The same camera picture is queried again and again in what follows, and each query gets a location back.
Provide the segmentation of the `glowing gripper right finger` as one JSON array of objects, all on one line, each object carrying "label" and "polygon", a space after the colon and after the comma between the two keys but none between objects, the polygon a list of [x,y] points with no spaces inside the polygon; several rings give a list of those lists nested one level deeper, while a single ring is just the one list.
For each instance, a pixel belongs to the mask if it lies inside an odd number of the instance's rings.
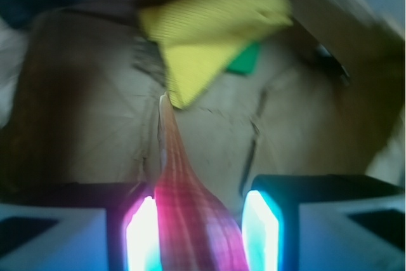
[{"label": "glowing gripper right finger", "polygon": [[242,234],[251,270],[404,270],[405,191],[365,175],[258,175]]}]

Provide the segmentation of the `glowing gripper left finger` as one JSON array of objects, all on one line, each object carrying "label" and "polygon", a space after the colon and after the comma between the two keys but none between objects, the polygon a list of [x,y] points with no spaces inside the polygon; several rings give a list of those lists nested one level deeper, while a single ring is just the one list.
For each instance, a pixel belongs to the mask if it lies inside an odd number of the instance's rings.
[{"label": "glowing gripper left finger", "polygon": [[145,183],[31,187],[1,203],[2,270],[160,270]]}]

